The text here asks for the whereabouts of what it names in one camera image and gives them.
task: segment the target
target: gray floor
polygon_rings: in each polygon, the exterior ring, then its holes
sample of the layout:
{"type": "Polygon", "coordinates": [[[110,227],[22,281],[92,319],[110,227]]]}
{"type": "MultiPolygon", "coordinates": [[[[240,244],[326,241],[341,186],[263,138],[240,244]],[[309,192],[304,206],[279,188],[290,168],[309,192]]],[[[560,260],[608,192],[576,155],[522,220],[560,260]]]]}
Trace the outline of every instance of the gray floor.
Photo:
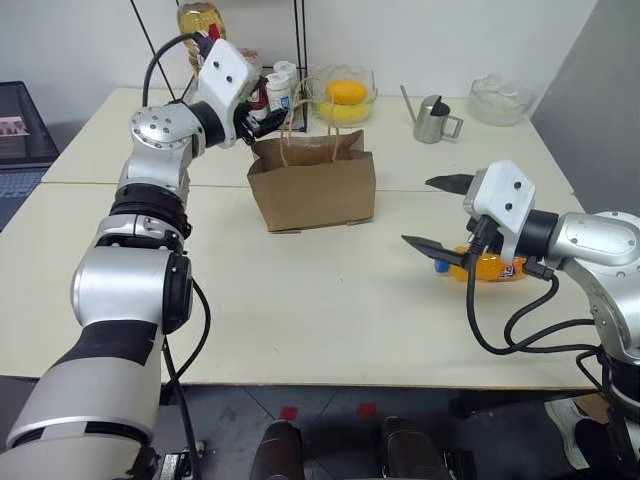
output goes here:
{"type": "MultiPolygon", "coordinates": [[[[32,386],[0,377],[0,436],[32,386]]],[[[541,403],[518,404],[468,420],[453,418],[456,392],[351,387],[189,387],[196,437],[206,441],[205,478],[248,477],[264,430],[286,417],[302,430],[308,480],[377,476],[381,419],[399,415],[430,432],[439,448],[472,451],[480,480],[552,479],[571,471],[562,440],[541,403]]],[[[185,446],[177,406],[161,407],[154,440],[159,452],[185,446]]]]}

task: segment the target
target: white table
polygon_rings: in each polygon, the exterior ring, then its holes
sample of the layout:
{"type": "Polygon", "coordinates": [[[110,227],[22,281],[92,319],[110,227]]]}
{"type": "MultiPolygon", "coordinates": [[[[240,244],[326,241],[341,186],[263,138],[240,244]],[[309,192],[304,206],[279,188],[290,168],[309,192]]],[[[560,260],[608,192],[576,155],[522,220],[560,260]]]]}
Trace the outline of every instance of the white table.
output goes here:
{"type": "MultiPolygon", "coordinates": [[[[114,189],[40,185],[0,235],[0,374],[40,376],[77,340],[70,280],[114,189]]],[[[431,260],[400,239],[407,233],[459,244],[467,220],[461,201],[444,193],[378,192],[371,223],[274,235],[249,189],[192,188],[187,248],[214,327],[185,381],[589,386],[571,354],[483,351],[467,325],[464,286],[438,276],[431,260]]],[[[543,196],[538,206],[580,210],[568,193],[543,196]]],[[[485,336],[499,344],[507,316],[547,287],[533,279],[481,285],[477,310],[485,336]]],[[[587,314],[584,294],[562,275],[557,298],[525,318],[516,335],[587,314]]],[[[191,321],[171,336],[177,362],[195,345],[202,320],[196,304],[191,321]]],[[[597,342],[595,330],[554,339],[582,341],[597,342]]]]}
{"type": "MultiPolygon", "coordinates": [[[[131,153],[129,118],[140,105],[140,90],[118,89],[89,120],[44,177],[46,183],[118,182],[122,165],[131,153]]],[[[163,91],[152,92],[151,102],[167,100],[163,91]]],[[[536,185],[538,197],[571,193],[539,135],[527,119],[513,127],[492,127],[474,120],[465,99],[447,100],[452,112],[464,118],[460,139],[425,145],[412,136],[412,125],[400,97],[381,97],[364,125],[365,148],[374,153],[380,191],[432,191],[424,181],[436,175],[475,173],[491,162],[511,160],[536,185]]],[[[326,133],[326,126],[310,115],[310,132],[326,133]]],[[[189,169],[194,186],[248,187],[247,170],[253,161],[243,142],[229,150],[209,149],[189,169]]]]}

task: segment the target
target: shoe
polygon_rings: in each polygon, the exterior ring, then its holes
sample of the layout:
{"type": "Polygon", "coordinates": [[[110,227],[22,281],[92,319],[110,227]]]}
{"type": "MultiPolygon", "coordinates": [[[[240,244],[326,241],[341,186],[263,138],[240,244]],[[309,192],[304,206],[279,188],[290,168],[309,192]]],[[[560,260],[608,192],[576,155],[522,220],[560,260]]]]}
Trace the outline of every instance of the shoe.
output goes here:
{"type": "Polygon", "coordinates": [[[578,410],[578,407],[570,398],[545,402],[544,409],[553,423],[560,430],[564,444],[564,454],[573,468],[582,470],[589,468],[589,464],[582,455],[576,443],[576,424],[580,420],[589,419],[578,410]]]}

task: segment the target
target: yellow fruit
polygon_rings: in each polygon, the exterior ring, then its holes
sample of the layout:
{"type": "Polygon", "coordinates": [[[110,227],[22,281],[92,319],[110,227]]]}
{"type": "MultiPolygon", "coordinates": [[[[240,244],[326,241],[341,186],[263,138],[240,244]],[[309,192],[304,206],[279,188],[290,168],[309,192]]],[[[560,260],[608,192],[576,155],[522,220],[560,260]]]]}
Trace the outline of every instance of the yellow fruit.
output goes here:
{"type": "Polygon", "coordinates": [[[362,122],[371,113],[370,103],[360,105],[331,105],[320,103],[317,106],[318,113],[330,125],[338,127],[355,125],[362,122]]]}
{"type": "Polygon", "coordinates": [[[327,101],[336,105],[357,105],[367,98],[367,87],[355,80],[335,80],[327,85],[327,101]]]}

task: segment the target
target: black metal frame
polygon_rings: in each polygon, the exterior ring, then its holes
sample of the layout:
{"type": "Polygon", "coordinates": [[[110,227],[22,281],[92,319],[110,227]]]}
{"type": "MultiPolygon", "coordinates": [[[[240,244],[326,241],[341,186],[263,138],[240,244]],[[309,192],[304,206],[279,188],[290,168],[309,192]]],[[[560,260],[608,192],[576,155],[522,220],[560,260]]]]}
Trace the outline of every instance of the black metal frame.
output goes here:
{"type": "MultiPolygon", "coordinates": [[[[138,19],[138,23],[140,24],[140,28],[142,29],[142,33],[144,34],[145,39],[147,40],[147,44],[149,45],[149,49],[153,55],[156,54],[156,49],[153,46],[153,42],[151,41],[151,37],[149,37],[149,33],[147,31],[147,27],[140,16],[140,12],[138,11],[138,7],[135,4],[134,0],[129,0],[131,3],[131,8],[133,9],[133,13],[138,19]]],[[[308,60],[308,52],[307,52],[307,22],[305,15],[305,0],[293,0],[293,12],[295,16],[295,27],[296,27],[296,55],[298,57],[298,79],[302,81],[309,73],[309,60],[308,60]]],[[[160,69],[160,73],[162,74],[162,78],[164,78],[164,82],[167,84],[167,88],[169,89],[169,93],[171,97],[175,100],[176,97],[173,93],[173,89],[171,88],[171,84],[169,83],[169,79],[167,78],[167,74],[162,67],[160,61],[158,61],[158,68],[160,69]]],[[[304,91],[302,92],[302,98],[305,98],[304,91]]],[[[308,123],[308,108],[305,103],[302,106],[302,115],[303,115],[303,126],[298,129],[300,132],[306,132],[309,126],[308,123]]]]}

